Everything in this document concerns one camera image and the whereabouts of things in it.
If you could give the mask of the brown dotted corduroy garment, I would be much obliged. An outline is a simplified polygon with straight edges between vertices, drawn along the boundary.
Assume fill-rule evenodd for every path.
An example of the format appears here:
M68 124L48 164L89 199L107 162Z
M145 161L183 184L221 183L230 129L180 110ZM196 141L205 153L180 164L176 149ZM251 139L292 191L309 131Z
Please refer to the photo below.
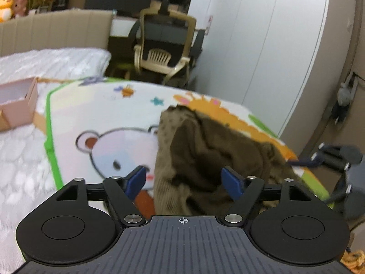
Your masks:
M269 184L298 180L278 149L257 142L185 106L160 115L154 205L159 215L222 215L233 201L222 185L222 169Z

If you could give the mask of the grey plush toy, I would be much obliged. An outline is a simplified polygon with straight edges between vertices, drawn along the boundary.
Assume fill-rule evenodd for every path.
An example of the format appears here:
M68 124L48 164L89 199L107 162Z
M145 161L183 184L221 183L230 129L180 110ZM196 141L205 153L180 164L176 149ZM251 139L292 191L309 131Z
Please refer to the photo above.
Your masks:
M336 103L334 104L331 117L335 124L341 124L345 121L351 104L355 98L358 86L358 75L355 72L349 74L345 80L340 84L336 95Z

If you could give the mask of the white wardrobe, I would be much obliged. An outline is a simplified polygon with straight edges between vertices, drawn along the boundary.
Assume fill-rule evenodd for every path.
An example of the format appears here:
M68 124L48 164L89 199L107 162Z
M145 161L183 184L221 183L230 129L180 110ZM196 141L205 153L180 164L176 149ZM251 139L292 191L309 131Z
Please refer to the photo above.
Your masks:
M321 36L327 0L210 0L192 88L249 108L280 135Z

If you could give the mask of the pink cardboard box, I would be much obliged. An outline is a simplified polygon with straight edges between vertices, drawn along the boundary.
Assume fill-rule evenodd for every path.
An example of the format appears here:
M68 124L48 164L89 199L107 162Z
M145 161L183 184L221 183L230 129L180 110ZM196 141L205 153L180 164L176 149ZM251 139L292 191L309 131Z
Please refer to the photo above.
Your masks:
M35 77L1 84L1 132L33 122L38 99Z

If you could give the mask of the beige office chair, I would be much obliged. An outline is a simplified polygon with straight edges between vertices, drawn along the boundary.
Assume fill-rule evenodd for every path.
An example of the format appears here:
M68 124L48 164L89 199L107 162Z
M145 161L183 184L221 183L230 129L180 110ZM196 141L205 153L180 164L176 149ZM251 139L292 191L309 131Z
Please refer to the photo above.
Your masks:
M187 88L190 73L202 52L204 29L196 29L197 19L169 8L141 10L129 32L134 40L134 68L140 76L151 74L159 84Z

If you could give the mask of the white desk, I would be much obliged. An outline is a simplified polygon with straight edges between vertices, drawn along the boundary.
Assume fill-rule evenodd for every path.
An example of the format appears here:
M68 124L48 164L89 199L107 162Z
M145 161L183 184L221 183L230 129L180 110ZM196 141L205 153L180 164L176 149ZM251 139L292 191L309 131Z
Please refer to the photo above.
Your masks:
M114 17L109 35L111 37L127 38L137 21L136 18ZM183 44L187 33L188 29L186 27L177 27L175 25L147 23L145 26L145 38L148 40Z

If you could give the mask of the beige padded headboard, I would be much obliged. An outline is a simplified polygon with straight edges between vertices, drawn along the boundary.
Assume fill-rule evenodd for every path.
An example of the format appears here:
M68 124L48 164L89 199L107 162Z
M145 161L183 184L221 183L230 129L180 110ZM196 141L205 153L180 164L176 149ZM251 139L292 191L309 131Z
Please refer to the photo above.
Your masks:
M108 47L113 14L73 9L1 23L1 56L31 50Z

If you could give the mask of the pink plush toy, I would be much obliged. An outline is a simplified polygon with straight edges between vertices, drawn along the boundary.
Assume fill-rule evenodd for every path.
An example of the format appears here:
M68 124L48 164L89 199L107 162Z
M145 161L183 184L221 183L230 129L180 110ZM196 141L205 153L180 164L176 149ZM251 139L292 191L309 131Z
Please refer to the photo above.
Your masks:
M14 18L24 17L27 15L28 0L14 0L12 12Z

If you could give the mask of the yellow duck plush toy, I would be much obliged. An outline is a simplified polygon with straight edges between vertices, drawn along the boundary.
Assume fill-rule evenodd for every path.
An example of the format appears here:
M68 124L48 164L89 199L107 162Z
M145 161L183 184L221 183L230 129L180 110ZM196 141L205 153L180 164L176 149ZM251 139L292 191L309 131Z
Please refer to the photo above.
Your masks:
M0 23L12 18L12 5L14 0L0 0Z

